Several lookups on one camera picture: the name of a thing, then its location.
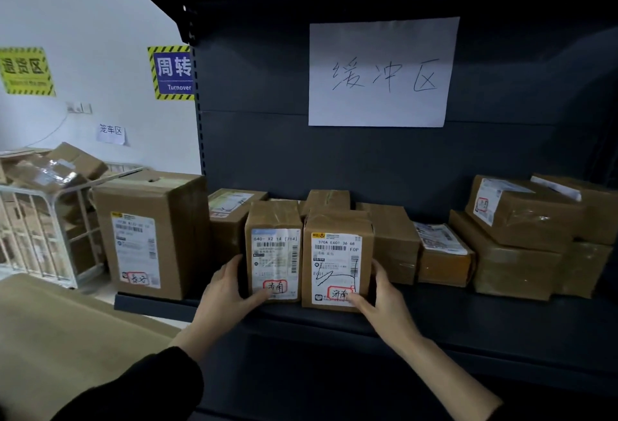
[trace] hand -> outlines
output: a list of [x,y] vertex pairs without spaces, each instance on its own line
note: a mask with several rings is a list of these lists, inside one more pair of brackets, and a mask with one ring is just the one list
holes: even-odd
[[202,294],[193,322],[172,340],[170,346],[182,348],[191,358],[200,360],[215,341],[240,322],[245,315],[268,300],[266,289],[243,299],[238,293],[238,264],[236,255],[217,270]]
[[367,317],[373,329],[395,352],[403,351],[411,342],[422,340],[421,333],[412,320],[404,296],[388,280],[386,270],[373,260],[376,270],[376,306],[372,306],[360,294],[348,295],[348,300]]

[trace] white wall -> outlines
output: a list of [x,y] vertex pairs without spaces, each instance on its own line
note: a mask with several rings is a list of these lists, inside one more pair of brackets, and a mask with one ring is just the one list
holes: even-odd
[[[0,84],[0,151],[41,139],[90,154],[173,172],[200,173],[193,101],[154,97],[147,47],[183,44],[174,21],[150,0],[0,0],[0,47],[42,47],[56,97],[8,95]],[[123,126],[128,146],[95,141],[99,123]]]

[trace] person's right hand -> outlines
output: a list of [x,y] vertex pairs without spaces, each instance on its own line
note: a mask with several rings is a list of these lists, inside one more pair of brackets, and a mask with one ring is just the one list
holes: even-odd
[[372,306],[360,294],[348,295],[348,300],[367,317],[373,329],[395,352],[402,351],[423,339],[408,311],[404,296],[389,281],[386,270],[373,260],[376,270],[376,306]]

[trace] person's left hand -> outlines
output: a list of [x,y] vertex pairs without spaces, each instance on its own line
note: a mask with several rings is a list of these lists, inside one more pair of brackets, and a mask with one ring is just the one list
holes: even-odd
[[255,292],[248,299],[240,297],[238,265],[241,260],[242,255],[236,255],[212,275],[193,322],[174,338],[170,346],[178,346],[191,358],[199,360],[215,341],[268,300],[270,293],[266,289]]

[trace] white wire cage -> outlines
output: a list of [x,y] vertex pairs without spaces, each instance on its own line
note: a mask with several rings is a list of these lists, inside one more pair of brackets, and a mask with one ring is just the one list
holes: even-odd
[[99,180],[53,195],[0,185],[0,271],[27,273],[79,288],[104,270],[105,254],[92,187],[142,170],[107,162]]

